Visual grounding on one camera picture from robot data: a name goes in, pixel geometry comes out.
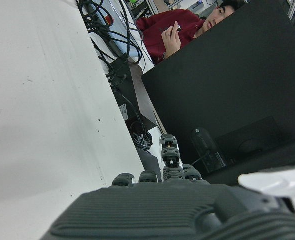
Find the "black monitor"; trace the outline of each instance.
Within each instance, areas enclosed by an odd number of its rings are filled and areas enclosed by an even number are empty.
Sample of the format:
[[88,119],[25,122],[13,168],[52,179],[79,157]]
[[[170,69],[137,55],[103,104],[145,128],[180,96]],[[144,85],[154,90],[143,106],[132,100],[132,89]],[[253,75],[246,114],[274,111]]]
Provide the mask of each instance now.
[[142,79],[186,164],[200,158],[199,128],[227,165],[295,141],[295,29],[277,0],[252,0]]

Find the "black cable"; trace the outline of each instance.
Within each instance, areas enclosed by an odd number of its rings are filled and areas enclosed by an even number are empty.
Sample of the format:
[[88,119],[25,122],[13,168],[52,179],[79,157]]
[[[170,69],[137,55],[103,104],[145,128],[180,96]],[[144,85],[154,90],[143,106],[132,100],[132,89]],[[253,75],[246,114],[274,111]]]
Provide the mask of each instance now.
[[208,2],[208,0],[206,0],[206,3],[208,4],[208,5],[213,5],[213,4],[216,4],[217,6],[219,5],[219,3],[218,3],[218,1],[217,0],[215,0],[213,3],[209,3]]
[[191,165],[193,166],[194,164],[198,163],[199,161],[205,159],[206,157],[208,157],[210,155],[211,151],[210,150],[207,150],[205,155],[200,157],[198,160],[196,160],[195,162],[193,162]]
[[[153,137],[152,135],[147,131],[146,126],[144,125],[144,123],[142,122],[140,115],[138,113],[138,111],[136,110],[136,108],[134,107],[134,105],[132,104],[132,102],[130,100],[128,100],[124,95],[122,95],[119,91],[117,91],[116,89],[113,90],[113,92],[115,94],[119,94],[122,98],[125,99],[125,101],[130,105],[130,107],[133,109],[136,118],[138,121],[135,121],[131,124],[130,126],[130,135],[133,139],[134,145],[142,150],[149,150],[151,148],[151,146],[153,145]],[[142,135],[143,137],[141,138],[141,140],[138,138],[138,134],[132,132],[133,126],[134,124],[140,124],[141,128],[142,128]]]

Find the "white desk surface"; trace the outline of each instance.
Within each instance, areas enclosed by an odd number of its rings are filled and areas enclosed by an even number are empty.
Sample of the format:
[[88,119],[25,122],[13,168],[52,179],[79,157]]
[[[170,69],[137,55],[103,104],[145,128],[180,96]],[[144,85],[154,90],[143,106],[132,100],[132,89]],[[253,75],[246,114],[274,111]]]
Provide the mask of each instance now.
[[143,170],[75,0],[0,1],[0,240]]

